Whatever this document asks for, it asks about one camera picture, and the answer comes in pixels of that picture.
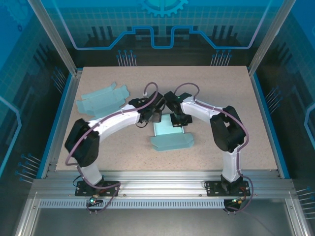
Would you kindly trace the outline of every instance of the speckled tabletop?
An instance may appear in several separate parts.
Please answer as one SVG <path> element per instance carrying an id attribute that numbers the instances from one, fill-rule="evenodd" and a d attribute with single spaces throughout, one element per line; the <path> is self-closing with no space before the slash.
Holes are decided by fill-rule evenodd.
<path id="1" fill-rule="evenodd" d="M 241 152 L 241 168 L 277 168 L 245 66 L 84 67 L 75 100 L 116 82 L 117 88 L 127 86 L 128 102 L 142 97 L 144 86 L 151 81 L 158 84 L 162 94 L 174 91 L 182 83 L 194 82 L 201 89 L 198 100 L 219 107 L 233 106 L 250 134 L 250 142 Z M 149 87 L 148 94 L 154 90 L 154 86 Z M 185 86 L 178 92 L 194 94 L 195 88 Z M 78 113 L 74 103 L 63 143 L 74 122 L 80 118 L 90 120 L 92 117 Z M 222 152 L 213 141 L 210 126 L 193 118 L 185 132 L 194 136 L 192 148 L 157 152 L 150 143 L 154 135 L 151 123 L 143 129 L 129 126 L 103 141 L 97 165 L 100 170 L 221 170 Z M 67 154 L 62 147 L 57 170 L 75 169 L 64 164 Z"/>

